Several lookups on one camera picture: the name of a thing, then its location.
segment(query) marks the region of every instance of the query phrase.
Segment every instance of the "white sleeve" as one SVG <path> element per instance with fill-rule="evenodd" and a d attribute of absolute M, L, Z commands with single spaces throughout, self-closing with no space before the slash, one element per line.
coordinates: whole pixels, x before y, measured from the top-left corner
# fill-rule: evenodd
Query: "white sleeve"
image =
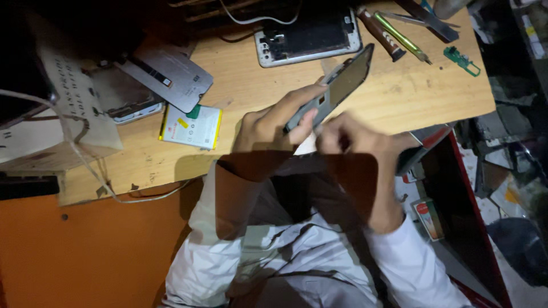
<path fill-rule="evenodd" d="M 243 236 L 232 240 L 218 237 L 219 225 L 243 225 L 237 221 L 247 217 L 254 203 L 259 183 L 241 179 L 213 162 L 202 194 L 192 211 L 189 226 L 192 228 L 177 252 L 165 278 L 163 307 L 215 307 L 228 303 L 225 292 L 236 274 L 241 254 Z M 242 215 L 232 216 L 231 211 Z"/>
<path fill-rule="evenodd" d="M 419 235 L 409 216 L 394 232 L 366 232 L 371 253 L 401 308 L 461 308 L 471 305 L 451 283 L 445 266 Z"/>

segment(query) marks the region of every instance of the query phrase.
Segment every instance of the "cardboard box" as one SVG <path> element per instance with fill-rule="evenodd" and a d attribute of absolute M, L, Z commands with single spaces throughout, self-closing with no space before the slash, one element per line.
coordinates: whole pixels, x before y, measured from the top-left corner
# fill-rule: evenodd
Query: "cardboard box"
<path fill-rule="evenodd" d="M 67 119 L 72 136 L 78 139 L 87 161 L 121 150 L 122 142 L 113 120 L 101 109 L 92 80 L 79 66 L 79 57 L 67 49 L 65 39 L 39 20 L 41 36 L 37 51 L 44 69 L 57 92 L 56 102 L 63 114 L 84 118 Z M 48 109 L 34 116 L 55 116 Z M 21 122 L 0 130 L 0 170 L 60 171 L 82 162 L 65 141 L 58 119 Z"/>

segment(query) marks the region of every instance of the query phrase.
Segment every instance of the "cable cord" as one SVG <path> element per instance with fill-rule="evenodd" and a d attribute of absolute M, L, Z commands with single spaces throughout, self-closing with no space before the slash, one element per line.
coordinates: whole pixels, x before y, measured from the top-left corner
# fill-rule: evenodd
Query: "cable cord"
<path fill-rule="evenodd" d="M 187 180 L 184 184 L 177 187 L 173 191 L 168 192 L 165 195 L 162 195 L 162 196 L 159 196 L 159 197 L 156 197 L 156 198 L 139 199 L 139 200 L 132 200 L 132 201 L 120 200 L 118 198 L 118 196 L 116 196 L 116 194 L 112 191 L 112 189 L 107 185 L 105 180 L 103 178 L 101 178 L 97 174 L 97 172 L 95 172 L 95 170 L 93 170 L 93 168 L 91 168 L 89 163 L 85 160 L 84 156 L 82 155 L 82 153 L 80 152 L 80 150 L 76 146 L 76 143 L 74 142 L 74 138 L 72 137 L 72 134 L 71 134 L 70 129 L 69 129 L 69 124 L 67 123 L 67 120 L 66 120 L 66 118 L 70 117 L 70 116 L 63 115 L 61 110 L 59 109 L 59 107 L 57 107 L 56 105 L 50 103 L 49 101 L 47 101 L 45 99 L 42 99 L 42 98 L 39 98 L 39 97 L 36 97 L 36 96 L 33 96 L 33 95 L 28 95 L 28 94 L 14 92 L 14 91 L 8 91 L 8 90 L 1 90 L 1 89 L 0 89 L 0 95 L 11 96 L 12 98 L 19 98 L 19 99 L 26 99 L 26 100 L 35 101 L 35 102 L 38 102 L 40 104 L 46 105 L 49 108 L 51 108 L 51 110 L 53 110 L 55 112 L 55 114 L 58 116 L 59 122 L 61 123 L 61 130 L 63 132 L 63 135 L 65 136 L 65 139 L 68 141 L 68 144 L 70 144 L 70 146 L 71 146 L 72 150 L 74 151 L 74 153 L 82 161 L 84 166 L 86 168 L 88 168 L 88 170 L 93 174 L 93 176 L 97 179 L 97 181 L 99 181 L 99 183 L 101 183 L 101 185 L 105 188 L 105 190 L 109 193 L 109 195 L 111 195 L 112 198 L 114 200 L 118 201 L 119 203 L 138 203 L 138 202 L 146 202 L 146 201 L 153 201 L 153 200 L 163 199 L 163 198 L 166 198 L 166 197 L 174 194 L 175 192 L 179 191 L 180 189 L 186 187 L 190 183 L 190 181 L 192 180 L 192 179 Z"/>
<path fill-rule="evenodd" d="M 297 21 L 297 18 L 299 17 L 299 12 L 301 11 L 301 6 L 302 6 L 302 0 L 301 0 L 299 2 L 299 6 L 297 7 L 297 13 L 295 14 L 295 17 L 293 17 L 293 19 L 291 19 L 290 21 L 281 21 L 279 19 L 276 19 L 274 17 L 269 17 L 269 16 L 255 17 L 249 20 L 237 20 L 236 18 L 234 18 L 234 16 L 232 16 L 232 14 L 230 14 L 229 9 L 227 9 L 225 3 L 222 0 L 219 0 L 219 1 L 221 2 L 222 8 L 225 9 L 226 15 L 228 15 L 230 19 L 232 19 L 235 23 L 240 25 L 249 25 L 261 20 L 273 20 L 282 25 L 290 25 Z"/>

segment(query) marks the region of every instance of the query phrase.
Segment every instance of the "person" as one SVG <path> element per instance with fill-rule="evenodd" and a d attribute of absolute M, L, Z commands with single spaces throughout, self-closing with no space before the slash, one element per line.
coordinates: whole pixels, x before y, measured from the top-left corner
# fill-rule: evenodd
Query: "person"
<path fill-rule="evenodd" d="M 395 199 L 398 155 L 418 146 L 410 134 L 380 134 L 342 113 L 318 132 L 323 167 L 277 173 L 307 164 L 291 157 L 317 110 L 288 134 L 283 126 L 326 89 L 308 85 L 243 117 L 232 153 L 204 180 L 161 307 L 382 307 L 383 281 L 387 305 L 471 305 Z"/>

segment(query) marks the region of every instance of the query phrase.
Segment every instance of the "desk surface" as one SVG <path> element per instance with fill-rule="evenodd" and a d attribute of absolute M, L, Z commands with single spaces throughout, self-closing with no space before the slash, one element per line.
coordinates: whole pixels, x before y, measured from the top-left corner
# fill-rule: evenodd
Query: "desk surface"
<path fill-rule="evenodd" d="M 371 4 L 368 9 L 405 13 L 394 3 Z M 334 114 L 349 110 L 371 127 L 393 134 L 494 111 L 493 95 L 467 11 L 461 10 L 448 22 L 462 27 L 457 29 L 460 38 L 450 45 L 424 27 L 390 20 L 429 56 L 433 65 L 420 62 L 409 52 L 392 63 L 388 53 L 360 22 L 364 45 L 370 42 L 376 45 L 372 68 L 366 82 Z M 481 68 L 478 77 L 474 78 L 443 55 L 444 48 L 451 45 Z M 338 60 L 342 62 L 349 57 L 341 56 Z M 239 43 L 205 39 L 198 43 L 191 59 L 214 77 L 202 105 L 233 100 L 222 115 L 217 149 L 200 151 L 192 146 L 159 141 L 160 114 L 120 126 L 118 132 L 124 150 L 91 164 L 111 180 L 114 192 L 126 193 L 136 186 L 144 189 L 207 173 L 212 160 L 230 152 L 236 125 L 246 112 L 272 105 L 288 91 L 311 84 L 323 75 L 319 60 L 270 69 L 260 67 L 253 38 Z M 60 206 L 98 198 L 96 190 L 100 184 L 85 167 L 68 170 L 60 179 Z"/>

